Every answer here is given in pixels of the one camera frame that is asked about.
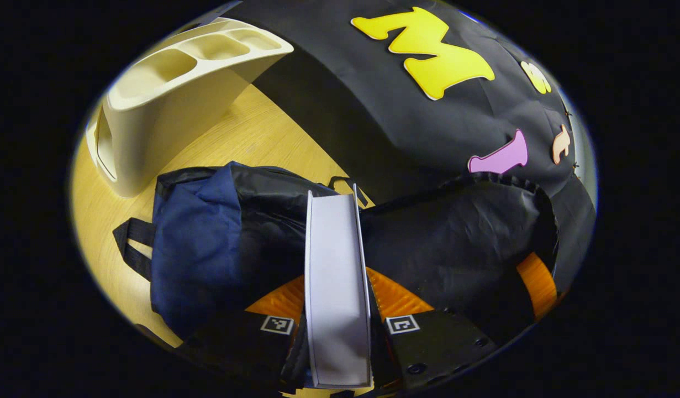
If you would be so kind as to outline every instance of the cream plastic organizer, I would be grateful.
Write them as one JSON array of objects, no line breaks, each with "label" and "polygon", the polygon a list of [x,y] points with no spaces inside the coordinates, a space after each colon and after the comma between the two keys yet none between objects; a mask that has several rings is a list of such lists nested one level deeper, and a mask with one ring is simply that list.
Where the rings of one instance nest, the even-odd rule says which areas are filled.
[{"label": "cream plastic organizer", "polygon": [[292,45],[228,18],[168,37],[108,89],[87,123],[89,153],[119,196],[133,197]]}]

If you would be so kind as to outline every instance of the orange textured surface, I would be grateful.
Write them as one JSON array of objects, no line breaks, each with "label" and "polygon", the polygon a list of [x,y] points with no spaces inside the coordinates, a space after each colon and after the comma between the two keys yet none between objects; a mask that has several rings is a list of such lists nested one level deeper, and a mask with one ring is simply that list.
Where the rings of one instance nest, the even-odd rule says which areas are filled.
[{"label": "orange textured surface", "polygon": [[303,310],[304,290],[304,277],[300,275],[256,300],[246,310],[256,314],[292,318],[298,324],[300,322],[301,311]]},{"label": "orange textured surface", "polygon": [[408,291],[405,287],[367,267],[382,322],[386,317],[401,317],[433,310],[428,303]]},{"label": "orange textured surface", "polygon": [[556,285],[549,269],[536,253],[529,254],[516,266],[521,279],[529,290],[531,305],[534,306],[536,320],[549,312],[556,302]]}]

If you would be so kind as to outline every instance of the bag strap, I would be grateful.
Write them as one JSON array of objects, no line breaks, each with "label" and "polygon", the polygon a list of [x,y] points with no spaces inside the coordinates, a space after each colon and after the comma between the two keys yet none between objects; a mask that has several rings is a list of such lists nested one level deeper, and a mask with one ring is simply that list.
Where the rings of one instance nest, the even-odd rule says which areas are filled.
[{"label": "bag strap", "polygon": [[[328,183],[328,188],[330,189],[335,189],[335,182],[337,181],[345,181],[350,188],[352,188],[352,185],[356,184],[355,180],[351,179],[350,177],[342,177],[342,176],[333,176],[330,177],[330,182]],[[362,190],[359,188],[357,189],[357,199],[362,202],[362,206],[367,206],[368,201],[367,197],[365,197],[364,194],[362,194]]]},{"label": "bag strap", "polygon": [[113,230],[123,262],[148,281],[151,280],[151,259],[132,247],[128,239],[153,247],[155,232],[155,225],[133,217]]}]

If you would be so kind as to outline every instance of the wooden surface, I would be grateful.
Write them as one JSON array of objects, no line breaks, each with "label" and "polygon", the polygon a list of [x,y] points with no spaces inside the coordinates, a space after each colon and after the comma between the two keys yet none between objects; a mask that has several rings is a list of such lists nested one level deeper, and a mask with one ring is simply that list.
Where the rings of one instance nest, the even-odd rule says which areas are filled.
[{"label": "wooden surface", "polygon": [[[347,176],[302,128],[252,85],[214,128],[193,141],[160,173],[191,166],[223,166],[232,160],[248,166],[280,166],[323,184],[332,176]],[[132,323],[144,325],[174,347],[180,345],[180,338],[151,310],[150,283],[123,262],[112,234],[129,217],[151,220],[155,179],[138,196],[117,196],[95,169],[83,134],[70,183],[72,219],[80,249],[99,287]],[[345,183],[335,188],[343,194],[352,192]],[[337,390],[304,389],[297,396],[329,396],[333,391]]]}]

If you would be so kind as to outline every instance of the yellow letter m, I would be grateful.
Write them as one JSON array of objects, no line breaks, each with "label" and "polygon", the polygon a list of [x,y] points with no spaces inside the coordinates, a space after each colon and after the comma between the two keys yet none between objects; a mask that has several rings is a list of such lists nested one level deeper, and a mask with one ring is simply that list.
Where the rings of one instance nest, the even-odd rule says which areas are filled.
[{"label": "yellow letter m", "polygon": [[403,63],[431,100],[443,98],[446,88],[469,78],[494,80],[494,71],[478,53],[441,43],[448,25],[423,8],[377,18],[353,18],[350,22],[375,40],[384,40],[391,30],[405,28],[388,46],[392,53],[435,55],[427,60],[407,58]]}]

